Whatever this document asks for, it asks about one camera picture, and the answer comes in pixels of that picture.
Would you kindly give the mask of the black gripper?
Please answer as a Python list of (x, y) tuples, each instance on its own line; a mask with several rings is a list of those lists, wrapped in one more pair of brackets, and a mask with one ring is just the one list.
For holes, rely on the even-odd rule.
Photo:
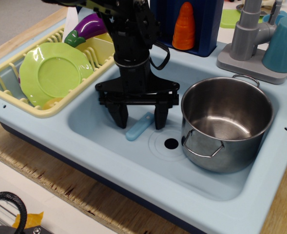
[(99, 102), (105, 105), (116, 125), (127, 126), (126, 105), (156, 105), (154, 111), (155, 128), (165, 127), (168, 110), (179, 104), (177, 82), (159, 78), (151, 71), (149, 63), (134, 67), (119, 67), (120, 77), (98, 83)]

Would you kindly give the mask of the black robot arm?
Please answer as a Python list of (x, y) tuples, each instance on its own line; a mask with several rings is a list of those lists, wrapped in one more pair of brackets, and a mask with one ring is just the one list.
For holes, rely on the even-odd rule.
[(151, 71), (152, 46), (169, 52), (158, 42), (160, 23), (145, 0), (51, 0), (50, 4), (92, 9), (103, 20), (114, 43), (114, 60), (120, 77), (98, 83), (99, 102), (116, 125), (125, 128), (129, 105), (155, 106), (156, 129), (166, 125), (168, 110), (179, 104), (179, 84)]

